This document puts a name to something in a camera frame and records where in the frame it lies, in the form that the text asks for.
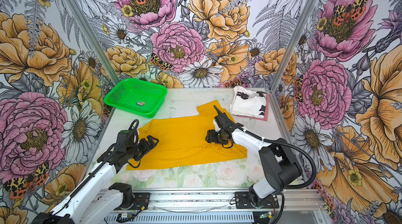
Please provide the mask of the aluminium corner post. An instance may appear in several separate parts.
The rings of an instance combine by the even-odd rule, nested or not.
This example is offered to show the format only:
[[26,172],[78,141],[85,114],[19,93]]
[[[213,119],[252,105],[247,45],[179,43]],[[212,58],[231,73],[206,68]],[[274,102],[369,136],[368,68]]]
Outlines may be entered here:
[[81,9],[79,2],[77,0],[64,0],[64,2],[71,12],[71,15],[74,17],[75,21],[81,28],[83,34],[86,36],[93,51],[97,54],[97,57],[99,58],[112,83],[114,85],[117,85],[120,82],[120,79],[113,69],[108,57],[106,56],[106,53],[104,52],[99,40],[95,36],[95,33],[91,28],[90,23],[88,22],[83,10]]
[[304,27],[308,22],[309,17],[311,16],[313,9],[315,5],[317,4],[319,0],[307,0],[306,5],[304,6],[303,10],[300,13],[299,20],[296,23],[296,26],[293,30],[292,36],[290,38],[290,41],[286,47],[286,50],[283,55],[283,59],[281,63],[278,66],[278,70],[276,74],[274,75],[274,78],[271,82],[270,86],[270,92],[273,94],[274,91],[276,90],[279,82],[282,79],[282,76],[286,70],[286,66],[289,64],[292,58],[292,54],[294,52],[294,49],[297,45],[297,41],[301,37]]

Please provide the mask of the white black folded t-shirt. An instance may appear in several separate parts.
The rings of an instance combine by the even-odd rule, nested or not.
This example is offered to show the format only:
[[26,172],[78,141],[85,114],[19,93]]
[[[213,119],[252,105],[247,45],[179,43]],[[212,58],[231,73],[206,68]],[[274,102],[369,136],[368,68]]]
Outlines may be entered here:
[[229,106],[232,115],[258,119],[265,118],[266,106],[268,104],[265,92],[252,91],[240,86],[234,87],[233,91],[233,101]]

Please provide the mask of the yellow t-shirt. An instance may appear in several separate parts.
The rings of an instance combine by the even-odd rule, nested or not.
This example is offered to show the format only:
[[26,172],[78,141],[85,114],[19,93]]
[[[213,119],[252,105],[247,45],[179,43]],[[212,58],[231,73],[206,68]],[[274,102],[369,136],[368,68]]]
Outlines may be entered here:
[[232,119],[227,110],[214,100],[198,106],[195,116],[153,119],[141,127],[140,138],[150,135],[159,139],[159,143],[141,159],[138,168],[127,165],[127,170],[160,170],[246,158],[247,149],[243,146],[222,147],[205,140],[207,131],[215,129],[213,121],[218,113],[214,107]]

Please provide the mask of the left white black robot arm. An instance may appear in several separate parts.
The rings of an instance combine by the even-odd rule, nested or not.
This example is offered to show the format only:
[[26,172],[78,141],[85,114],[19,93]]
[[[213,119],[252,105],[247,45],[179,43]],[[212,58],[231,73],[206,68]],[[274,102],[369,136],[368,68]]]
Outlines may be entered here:
[[99,196],[102,188],[130,160],[138,163],[159,143],[148,135],[139,138],[139,120],[127,130],[120,131],[117,140],[97,160],[97,164],[83,181],[53,210],[41,212],[34,224],[99,224],[115,209],[129,209],[136,205],[131,185],[114,183]]

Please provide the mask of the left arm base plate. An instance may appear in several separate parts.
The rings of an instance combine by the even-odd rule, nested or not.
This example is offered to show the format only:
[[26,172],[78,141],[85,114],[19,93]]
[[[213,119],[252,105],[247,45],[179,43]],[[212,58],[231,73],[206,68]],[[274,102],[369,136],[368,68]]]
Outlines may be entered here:
[[133,200],[128,204],[124,204],[124,207],[117,207],[115,210],[147,210],[149,206],[151,194],[148,192],[134,192]]

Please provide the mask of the left aluminium corner post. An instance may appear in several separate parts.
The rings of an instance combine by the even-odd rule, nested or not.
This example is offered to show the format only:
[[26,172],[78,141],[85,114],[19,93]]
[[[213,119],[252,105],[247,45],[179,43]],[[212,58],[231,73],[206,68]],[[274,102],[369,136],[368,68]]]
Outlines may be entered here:
[[97,57],[99,58],[112,83],[114,85],[117,85],[120,82],[120,79],[113,69],[108,57],[106,56],[106,53],[104,52],[99,40],[95,36],[95,33],[91,28],[90,23],[88,22],[83,10],[81,9],[79,2],[77,0],[64,0],[64,2],[71,12],[71,15],[74,17],[75,21],[81,28],[83,34],[86,36],[93,51],[97,54]]

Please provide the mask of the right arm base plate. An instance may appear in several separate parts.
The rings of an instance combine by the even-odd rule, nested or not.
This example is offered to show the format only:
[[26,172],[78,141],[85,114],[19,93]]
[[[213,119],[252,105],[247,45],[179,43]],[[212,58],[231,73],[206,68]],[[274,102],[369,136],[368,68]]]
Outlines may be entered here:
[[275,196],[268,195],[265,198],[252,196],[250,192],[237,191],[234,193],[234,204],[236,209],[276,209],[279,208]]

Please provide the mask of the green plastic basket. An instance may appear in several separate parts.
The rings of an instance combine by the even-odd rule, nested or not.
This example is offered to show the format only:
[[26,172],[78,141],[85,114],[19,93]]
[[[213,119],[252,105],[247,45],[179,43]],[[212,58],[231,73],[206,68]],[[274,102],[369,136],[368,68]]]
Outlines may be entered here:
[[152,82],[128,78],[120,81],[104,98],[116,109],[153,118],[167,95],[167,88]]

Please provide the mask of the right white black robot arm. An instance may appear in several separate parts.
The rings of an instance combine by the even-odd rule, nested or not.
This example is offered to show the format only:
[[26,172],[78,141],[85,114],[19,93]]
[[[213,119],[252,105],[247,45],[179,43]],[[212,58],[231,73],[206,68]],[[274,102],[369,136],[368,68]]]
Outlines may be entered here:
[[[264,178],[249,188],[249,199],[253,206],[261,205],[267,197],[277,195],[285,189],[305,188],[314,182],[317,167],[308,152],[283,138],[270,140],[261,137],[247,130],[242,124],[229,119],[228,115],[218,107],[214,106],[214,109],[217,112],[214,118],[215,128],[207,132],[206,141],[221,145],[225,149],[240,145],[260,157]],[[311,164],[312,171],[304,183],[292,185],[291,183],[304,172],[295,155],[296,152],[306,158]]]

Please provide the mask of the right aluminium corner post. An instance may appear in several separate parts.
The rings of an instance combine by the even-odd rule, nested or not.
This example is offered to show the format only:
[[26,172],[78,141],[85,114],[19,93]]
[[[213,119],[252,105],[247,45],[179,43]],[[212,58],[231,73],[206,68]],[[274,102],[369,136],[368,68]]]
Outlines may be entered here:
[[274,78],[271,82],[270,86],[270,92],[273,94],[274,91],[276,90],[279,82],[282,79],[282,76],[286,70],[286,66],[289,64],[292,58],[292,54],[294,52],[294,49],[297,45],[297,41],[301,37],[304,27],[308,22],[309,17],[311,16],[313,9],[315,5],[317,4],[319,0],[307,0],[306,5],[304,6],[303,10],[300,13],[299,20],[296,23],[296,26],[293,30],[292,36],[290,38],[290,41],[286,47],[286,50],[283,55],[283,59],[281,63],[278,66],[278,70],[276,74],[274,75]]

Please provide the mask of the aluminium front rail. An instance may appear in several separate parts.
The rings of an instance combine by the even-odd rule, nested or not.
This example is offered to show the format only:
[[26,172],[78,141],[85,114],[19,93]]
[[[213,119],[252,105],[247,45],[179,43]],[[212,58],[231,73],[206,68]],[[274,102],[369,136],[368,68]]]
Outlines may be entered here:
[[[200,214],[209,211],[265,211],[274,209],[236,209],[234,204],[234,193],[237,191],[247,192],[245,189],[155,189],[150,190],[134,190],[134,192],[148,192],[151,194],[148,212],[174,212],[174,213],[192,213]],[[275,196],[279,206],[284,204],[284,210],[287,211],[314,211],[323,210],[324,203],[319,193],[315,189],[289,189],[284,192],[283,196]],[[134,210],[115,210],[121,207],[118,201],[119,196],[113,195],[111,192],[102,190],[95,196],[86,213],[96,208],[101,212],[110,213],[113,211],[134,211]]]

